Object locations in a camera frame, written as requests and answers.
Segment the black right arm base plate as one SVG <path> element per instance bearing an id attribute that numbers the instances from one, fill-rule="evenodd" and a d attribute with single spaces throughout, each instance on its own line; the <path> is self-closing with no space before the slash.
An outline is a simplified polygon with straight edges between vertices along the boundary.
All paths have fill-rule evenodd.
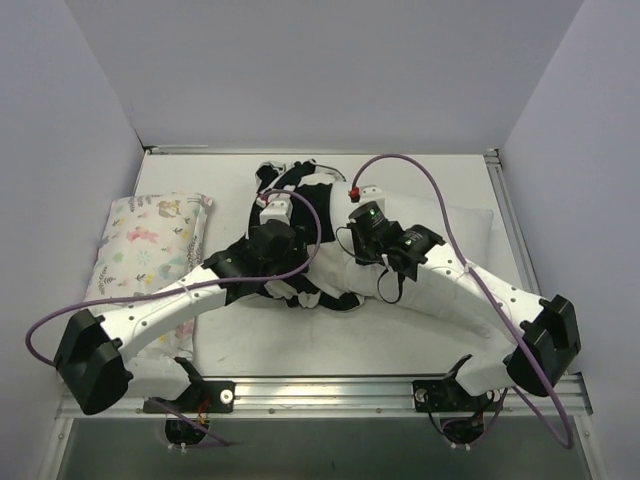
<path id="1" fill-rule="evenodd" d="M 411 384 L 414 409 L 421 413 L 494 412 L 500 395 L 495 392 L 469 395 L 453 380 L 418 379 Z"/>

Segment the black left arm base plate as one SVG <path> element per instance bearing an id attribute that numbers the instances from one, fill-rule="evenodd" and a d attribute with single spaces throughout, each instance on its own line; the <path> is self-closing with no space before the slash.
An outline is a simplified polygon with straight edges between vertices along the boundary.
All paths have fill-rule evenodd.
<path id="1" fill-rule="evenodd" d="M 164 407 L 183 414 L 227 414 L 234 409 L 236 383 L 231 380 L 199 380 L 193 382 L 175 400 L 147 399 L 144 413 L 162 413 Z"/>

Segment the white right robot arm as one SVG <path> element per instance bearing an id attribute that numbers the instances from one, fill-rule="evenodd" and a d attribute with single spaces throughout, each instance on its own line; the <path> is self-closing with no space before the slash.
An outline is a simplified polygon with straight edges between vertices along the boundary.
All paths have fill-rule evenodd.
<path id="1" fill-rule="evenodd" d="M 581 350 L 575 307 L 545 299 L 462 260 L 442 236 L 389 220 L 370 201 L 348 217 L 355 253 L 368 260 L 351 274 L 362 295 L 398 293 L 396 305 L 458 325 L 485 338 L 481 353 L 464 354 L 443 385 L 446 402 L 465 409 L 479 395 L 519 387 L 548 394 Z"/>

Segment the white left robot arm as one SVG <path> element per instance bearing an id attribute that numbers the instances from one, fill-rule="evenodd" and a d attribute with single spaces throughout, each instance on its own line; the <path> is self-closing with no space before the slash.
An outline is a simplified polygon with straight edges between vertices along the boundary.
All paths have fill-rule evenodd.
<path id="1" fill-rule="evenodd" d="M 144 347 L 208 311 L 258 292 L 272 278 L 304 268 L 311 237 L 304 227 L 269 220 L 252 227 L 147 301 L 68 320 L 54 366 L 86 415 L 101 413 L 125 396 L 134 378 L 127 364 Z"/>

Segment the black white checkered pillowcase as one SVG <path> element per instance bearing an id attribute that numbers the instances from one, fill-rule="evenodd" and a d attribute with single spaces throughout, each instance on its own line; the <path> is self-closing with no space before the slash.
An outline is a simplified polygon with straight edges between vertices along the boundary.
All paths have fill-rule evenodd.
<path id="1" fill-rule="evenodd" d="M 286 280 L 269 282 L 260 287 L 258 295 L 285 303 L 290 308 L 323 307 L 337 312 L 348 312 L 361 307 L 364 297 L 348 286 L 346 268 L 354 264 L 337 241 L 335 231 L 344 223 L 331 219 L 333 185 L 344 183 L 346 177 L 337 169 L 310 159 L 293 163 L 264 162 L 255 172 L 256 191 L 286 189 L 304 197 L 314 207 L 310 210 L 295 197 L 291 202 L 290 222 L 296 238 L 304 241 L 309 252 L 314 251 L 316 238 L 321 246 L 305 273 Z"/>

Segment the white pillow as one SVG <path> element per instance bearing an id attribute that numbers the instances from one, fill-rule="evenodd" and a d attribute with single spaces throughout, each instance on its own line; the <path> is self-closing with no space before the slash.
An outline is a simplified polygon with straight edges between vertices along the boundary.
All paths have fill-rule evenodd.
<path id="1" fill-rule="evenodd" d="M 385 192 L 382 210 L 404 230 L 398 245 L 402 265 L 358 265 L 347 224 L 349 215 L 362 204 L 352 203 L 346 192 L 346 183 L 333 185 L 331 219 L 344 223 L 335 237 L 346 242 L 342 249 L 354 259 L 346 268 L 351 290 L 362 295 L 364 302 L 375 298 L 489 337 L 498 315 L 464 267 L 464 256 L 454 250 L 450 236 L 442 234 L 444 224 L 435 219 L 434 202 Z"/>

